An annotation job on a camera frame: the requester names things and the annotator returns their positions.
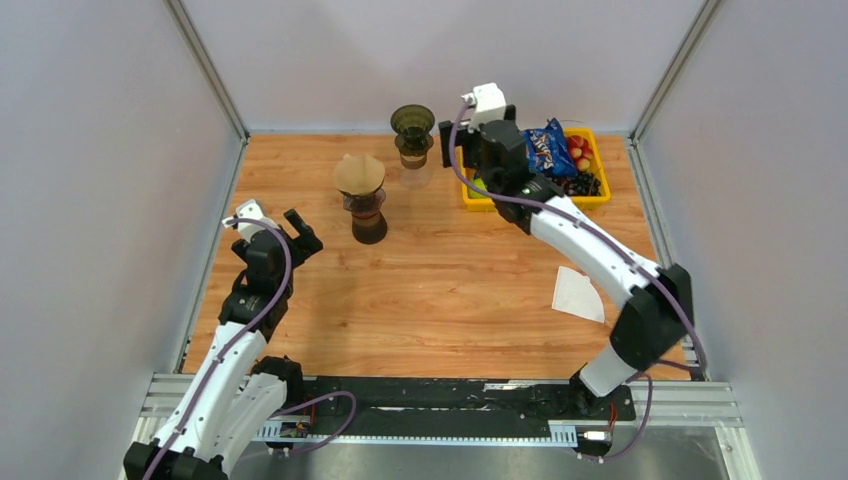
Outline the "red-black coffee carafe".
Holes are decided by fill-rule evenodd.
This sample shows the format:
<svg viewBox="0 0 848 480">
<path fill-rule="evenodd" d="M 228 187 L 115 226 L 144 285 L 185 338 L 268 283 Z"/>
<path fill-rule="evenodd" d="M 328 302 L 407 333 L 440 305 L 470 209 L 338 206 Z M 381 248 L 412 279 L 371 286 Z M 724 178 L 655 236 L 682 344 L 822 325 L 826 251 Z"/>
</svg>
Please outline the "red-black coffee carafe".
<svg viewBox="0 0 848 480">
<path fill-rule="evenodd" d="M 386 194 L 382 188 L 369 194 L 353 195 L 343 193 L 343 207 L 351 215 L 351 230 L 354 238 L 366 245 L 382 241 L 388 224 L 381 212 Z"/>
</svg>

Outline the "brown paper coffee filter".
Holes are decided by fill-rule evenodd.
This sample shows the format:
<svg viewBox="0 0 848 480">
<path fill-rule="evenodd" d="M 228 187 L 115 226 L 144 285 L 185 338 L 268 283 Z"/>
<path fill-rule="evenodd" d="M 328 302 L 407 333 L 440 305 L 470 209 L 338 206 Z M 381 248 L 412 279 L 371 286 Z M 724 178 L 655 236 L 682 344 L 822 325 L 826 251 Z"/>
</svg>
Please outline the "brown paper coffee filter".
<svg viewBox="0 0 848 480">
<path fill-rule="evenodd" d="M 380 189 L 386 175 L 385 165 L 368 154 L 345 154 L 334 169 L 335 188 L 350 196 L 366 196 Z"/>
</svg>

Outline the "blue chips bag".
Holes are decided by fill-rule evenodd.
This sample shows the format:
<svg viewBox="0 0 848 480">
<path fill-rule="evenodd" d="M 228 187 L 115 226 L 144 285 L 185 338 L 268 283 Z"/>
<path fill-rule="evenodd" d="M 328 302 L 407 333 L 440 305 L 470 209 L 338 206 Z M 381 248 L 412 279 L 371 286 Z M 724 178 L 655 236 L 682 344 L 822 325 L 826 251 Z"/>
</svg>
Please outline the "blue chips bag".
<svg viewBox="0 0 848 480">
<path fill-rule="evenodd" d="M 578 169 L 569 153 L 564 128 L 551 118 L 543 128 L 520 131 L 526 146 L 531 171 L 550 178 L 575 177 Z"/>
</svg>

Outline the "yellow plastic bin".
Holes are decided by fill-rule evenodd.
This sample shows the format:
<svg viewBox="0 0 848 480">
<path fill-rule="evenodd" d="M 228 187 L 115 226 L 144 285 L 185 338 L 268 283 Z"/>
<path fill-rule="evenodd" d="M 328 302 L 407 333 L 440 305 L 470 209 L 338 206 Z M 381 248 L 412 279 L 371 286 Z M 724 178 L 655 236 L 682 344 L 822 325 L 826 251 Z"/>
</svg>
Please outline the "yellow plastic bin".
<svg viewBox="0 0 848 480">
<path fill-rule="evenodd" d="M 569 135 L 580 135 L 586 137 L 592 145 L 594 150 L 595 159 L 592 161 L 592 166 L 588 172 L 593 173 L 600 181 L 600 196 L 594 197 L 570 197 L 575 205 L 581 210 L 591 210 L 596 207 L 603 205 L 608 202 L 611 198 L 611 190 L 609 187 L 607 175 L 605 169 L 602 164 L 601 156 L 599 153 L 598 143 L 596 141 L 594 132 L 585 127 L 565 127 L 565 135 L 566 137 Z M 474 173 L 476 172 L 473 168 L 465 168 L 464 167 L 464 153 L 462 153 L 461 147 L 457 147 L 456 149 L 457 161 L 459 162 L 460 170 L 466 179 L 472 180 Z M 469 188 L 463 181 L 460 181 L 460 189 L 461 189 L 461 198 L 464 203 L 465 208 L 469 212 L 494 212 L 495 205 L 493 200 L 490 198 L 484 199 L 470 199 L 468 197 Z"/>
</svg>

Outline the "white paper sheet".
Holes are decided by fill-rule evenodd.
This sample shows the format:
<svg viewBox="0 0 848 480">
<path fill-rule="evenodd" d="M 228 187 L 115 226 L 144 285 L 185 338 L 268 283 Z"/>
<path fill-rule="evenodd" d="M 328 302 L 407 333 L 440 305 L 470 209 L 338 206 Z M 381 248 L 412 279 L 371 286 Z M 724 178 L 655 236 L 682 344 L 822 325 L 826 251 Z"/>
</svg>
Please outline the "white paper sheet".
<svg viewBox="0 0 848 480">
<path fill-rule="evenodd" d="M 551 308 L 596 323 L 605 322 L 601 296 L 588 276 L 559 266 Z"/>
</svg>

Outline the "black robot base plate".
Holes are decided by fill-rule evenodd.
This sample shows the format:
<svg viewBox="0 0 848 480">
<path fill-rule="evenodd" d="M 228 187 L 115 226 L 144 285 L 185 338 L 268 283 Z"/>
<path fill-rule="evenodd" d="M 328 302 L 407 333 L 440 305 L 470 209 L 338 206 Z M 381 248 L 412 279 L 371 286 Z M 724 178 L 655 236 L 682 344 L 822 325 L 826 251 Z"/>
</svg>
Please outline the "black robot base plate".
<svg viewBox="0 0 848 480">
<path fill-rule="evenodd" d="M 637 414 L 628 387 L 579 406 L 567 383 L 452 378 L 318 376 L 285 403 L 314 435 L 541 440 L 562 421 L 605 427 Z"/>
</svg>

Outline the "dark purple grape bunch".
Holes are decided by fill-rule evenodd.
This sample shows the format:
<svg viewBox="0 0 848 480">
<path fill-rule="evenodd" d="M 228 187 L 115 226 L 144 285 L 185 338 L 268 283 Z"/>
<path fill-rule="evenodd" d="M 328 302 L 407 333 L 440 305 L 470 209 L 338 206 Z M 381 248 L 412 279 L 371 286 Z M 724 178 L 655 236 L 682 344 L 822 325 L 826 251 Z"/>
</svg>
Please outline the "dark purple grape bunch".
<svg viewBox="0 0 848 480">
<path fill-rule="evenodd" d="M 600 196 L 601 181 L 591 172 L 579 172 L 572 177 L 554 177 L 552 181 L 570 197 Z"/>
</svg>

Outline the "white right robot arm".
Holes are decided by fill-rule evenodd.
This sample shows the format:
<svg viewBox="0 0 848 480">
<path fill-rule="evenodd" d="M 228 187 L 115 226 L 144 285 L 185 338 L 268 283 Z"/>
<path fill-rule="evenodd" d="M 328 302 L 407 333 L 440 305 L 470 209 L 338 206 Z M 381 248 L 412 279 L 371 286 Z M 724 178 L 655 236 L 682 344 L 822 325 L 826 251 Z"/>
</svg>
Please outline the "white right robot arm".
<svg viewBox="0 0 848 480">
<path fill-rule="evenodd" d="M 607 344 L 571 379 L 575 411 L 598 416 L 609 407 L 613 390 L 694 334 L 688 271 L 678 264 L 661 267 L 632 252 L 583 214 L 559 185 L 532 171 L 514 122 L 493 120 L 473 129 L 459 119 L 438 128 L 445 166 L 462 177 L 456 145 L 476 144 L 485 185 L 481 192 L 501 217 L 566 256 L 618 307 Z"/>
</svg>

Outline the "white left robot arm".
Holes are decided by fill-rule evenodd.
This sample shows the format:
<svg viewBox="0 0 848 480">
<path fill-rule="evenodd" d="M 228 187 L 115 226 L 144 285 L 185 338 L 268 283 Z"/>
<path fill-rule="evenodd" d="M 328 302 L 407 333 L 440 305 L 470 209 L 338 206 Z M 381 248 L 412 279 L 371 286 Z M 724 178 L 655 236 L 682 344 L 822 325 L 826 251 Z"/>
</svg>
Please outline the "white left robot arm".
<svg viewBox="0 0 848 480">
<path fill-rule="evenodd" d="M 302 371 L 286 358 L 261 359 L 288 310 L 293 272 L 323 248 L 294 209 L 287 234 L 255 200 L 223 220 L 236 230 L 233 252 L 245 267 L 222 304 L 200 369 L 152 438 L 128 448 L 129 479 L 227 479 L 255 434 L 276 410 L 297 412 L 306 399 Z"/>
</svg>

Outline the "aluminium frame rail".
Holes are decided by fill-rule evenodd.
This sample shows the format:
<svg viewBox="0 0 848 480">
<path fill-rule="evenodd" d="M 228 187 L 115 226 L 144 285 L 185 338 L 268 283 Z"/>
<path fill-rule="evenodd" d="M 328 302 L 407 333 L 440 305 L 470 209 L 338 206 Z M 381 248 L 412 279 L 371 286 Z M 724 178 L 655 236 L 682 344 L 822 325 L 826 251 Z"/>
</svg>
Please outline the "aluminium frame rail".
<svg viewBox="0 0 848 480">
<path fill-rule="evenodd" d="M 163 420 L 198 422 L 213 400 L 232 422 L 260 401 L 277 412 L 256 438 L 273 444 L 538 446 L 599 457 L 614 424 L 712 430 L 733 479 L 760 472 L 731 387 L 705 381 L 634 381 L 579 408 L 565 380 L 305 377 L 256 371 L 224 383 L 202 375 L 157 374 L 141 409 Z"/>
</svg>

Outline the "clear glass with brown sleeve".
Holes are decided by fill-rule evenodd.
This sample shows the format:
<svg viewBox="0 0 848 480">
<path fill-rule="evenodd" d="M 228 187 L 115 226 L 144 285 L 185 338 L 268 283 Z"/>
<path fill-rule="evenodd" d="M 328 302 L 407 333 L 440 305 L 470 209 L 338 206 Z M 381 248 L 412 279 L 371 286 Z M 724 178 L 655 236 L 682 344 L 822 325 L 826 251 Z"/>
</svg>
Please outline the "clear glass with brown sleeve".
<svg viewBox="0 0 848 480">
<path fill-rule="evenodd" d="M 403 186 L 416 189 L 429 184 L 431 175 L 426 167 L 426 155 L 401 155 L 400 163 L 402 166 L 400 182 Z"/>
</svg>

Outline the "yellow-green lime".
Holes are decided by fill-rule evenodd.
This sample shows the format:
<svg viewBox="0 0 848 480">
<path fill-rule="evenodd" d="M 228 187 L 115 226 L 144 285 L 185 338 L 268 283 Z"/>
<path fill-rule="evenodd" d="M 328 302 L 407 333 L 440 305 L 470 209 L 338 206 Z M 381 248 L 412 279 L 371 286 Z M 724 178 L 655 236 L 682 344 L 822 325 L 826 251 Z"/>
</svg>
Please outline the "yellow-green lime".
<svg viewBox="0 0 848 480">
<path fill-rule="evenodd" d="M 468 197 L 470 199 L 484 199 L 487 197 L 486 185 L 478 172 L 475 172 L 472 177 L 472 185 L 473 187 L 468 190 Z"/>
</svg>

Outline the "red-yellow small fruits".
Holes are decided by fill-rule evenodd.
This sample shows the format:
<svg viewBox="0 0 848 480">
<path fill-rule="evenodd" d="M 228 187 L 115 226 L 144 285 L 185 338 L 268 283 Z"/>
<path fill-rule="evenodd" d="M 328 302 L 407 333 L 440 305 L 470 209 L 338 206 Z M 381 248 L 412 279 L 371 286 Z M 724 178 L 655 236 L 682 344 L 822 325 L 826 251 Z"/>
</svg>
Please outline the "red-yellow small fruits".
<svg viewBox="0 0 848 480">
<path fill-rule="evenodd" d="M 595 159 L 591 142 L 580 135 L 569 135 L 566 137 L 569 154 L 579 172 L 588 172 Z"/>
</svg>

